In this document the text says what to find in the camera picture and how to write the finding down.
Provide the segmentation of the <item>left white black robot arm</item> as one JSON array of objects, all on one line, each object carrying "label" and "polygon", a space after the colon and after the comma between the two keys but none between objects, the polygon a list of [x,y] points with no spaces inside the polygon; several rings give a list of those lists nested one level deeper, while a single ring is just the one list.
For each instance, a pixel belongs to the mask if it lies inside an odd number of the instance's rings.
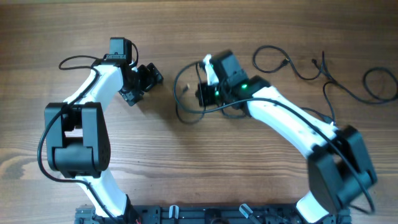
[{"label": "left white black robot arm", "polygon": [[132,210],[108,167],[111,145],[104,112],[116,93],[133,106],[164,78],[153,64],[138,64],[136,45],[124,37],[112,37],[109,53],[92,59],[81,87],[63,102],[46,106],[37,161],[47,178],[78,184],[93,202],[95,216],[121,222]]}]

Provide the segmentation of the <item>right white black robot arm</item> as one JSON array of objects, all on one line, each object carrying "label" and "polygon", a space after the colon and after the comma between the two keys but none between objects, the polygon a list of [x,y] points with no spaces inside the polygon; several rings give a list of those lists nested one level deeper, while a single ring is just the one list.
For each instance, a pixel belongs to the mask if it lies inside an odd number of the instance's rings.
[{"label": "right white black robot arm", "polygon": [[316,119],[265,79],[249,78],[230,50],[208,54],[198,66],[207,77],[197,90],[202,107],[242,110],[279,133],[306,159],[309,191],[295,203],[301,218],[319,222],[351,207],[360,195],[366,197],[370,211],[375,211],[368,189],[377,182],[377,176],[357,129],[339,129]]}]

